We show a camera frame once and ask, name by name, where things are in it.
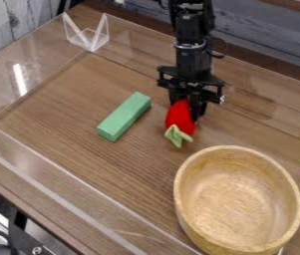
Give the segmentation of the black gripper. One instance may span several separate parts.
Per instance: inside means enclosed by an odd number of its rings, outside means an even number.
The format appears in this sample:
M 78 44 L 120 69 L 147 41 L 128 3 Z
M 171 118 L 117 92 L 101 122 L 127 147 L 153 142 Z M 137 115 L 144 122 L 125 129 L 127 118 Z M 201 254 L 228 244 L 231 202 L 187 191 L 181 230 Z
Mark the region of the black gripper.
M 205 114 L 207 102 L 224 102 L 224 82 L 212 74 L 212 54 L 205 44 L 176 44 L 175 49 L 176 65 L 157 68 L 157 85 L 168 89 L 172 104 L 189 98 L 192 120 L 197 122 Z

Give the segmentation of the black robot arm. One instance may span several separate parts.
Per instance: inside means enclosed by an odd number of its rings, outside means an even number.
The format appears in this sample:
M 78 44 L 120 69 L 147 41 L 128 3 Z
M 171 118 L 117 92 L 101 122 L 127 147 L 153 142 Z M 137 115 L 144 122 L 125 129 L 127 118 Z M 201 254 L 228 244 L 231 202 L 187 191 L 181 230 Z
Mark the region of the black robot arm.
M 209 103 L 224 102 L 225 82 L 212 73 L 215 13 L 212 0 L 168 0 L 175 31 L 173 66 L 159 66 L 157 85 L 168 89 L 169 101 L 188 100 L 195 122 L 204 116 Z

